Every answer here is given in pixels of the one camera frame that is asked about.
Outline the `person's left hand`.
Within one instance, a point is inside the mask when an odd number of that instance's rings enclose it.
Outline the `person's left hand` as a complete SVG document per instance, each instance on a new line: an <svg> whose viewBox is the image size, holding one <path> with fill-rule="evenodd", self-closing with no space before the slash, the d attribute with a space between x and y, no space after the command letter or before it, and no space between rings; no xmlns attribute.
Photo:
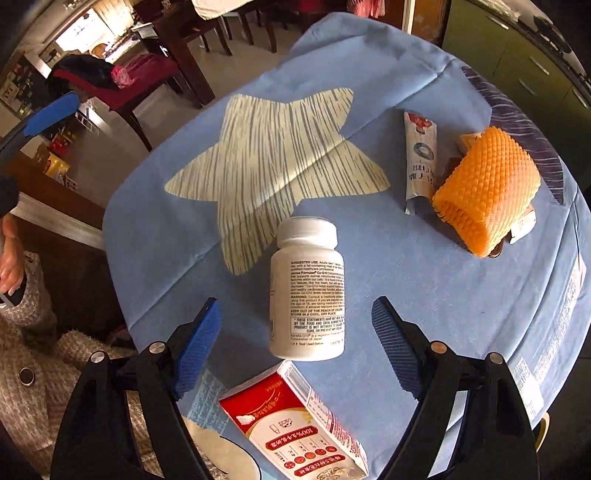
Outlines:
<svg viewBox="0 0 591 480"><path fill-rule="evenodd" d="M24 249L18 236L15 218L7 214L2 218L4 237L1 255L1 292L12 295L24 279Z"/></svg>

